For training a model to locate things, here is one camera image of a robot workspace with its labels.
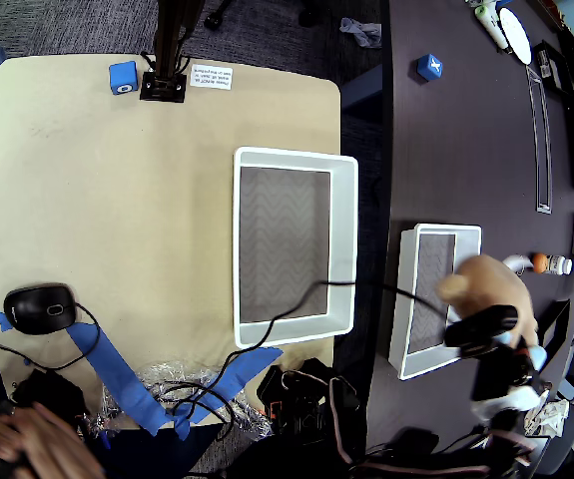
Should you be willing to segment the person's left hand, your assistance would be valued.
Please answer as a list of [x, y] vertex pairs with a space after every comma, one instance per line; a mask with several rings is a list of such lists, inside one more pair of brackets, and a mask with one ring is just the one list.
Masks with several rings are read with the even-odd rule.
[[105, 471], [78, 433], [40, 403], [16, 408], [0, 420], [17, 432], [17, 449], [28, 466], [14, 478], [105, 478]]

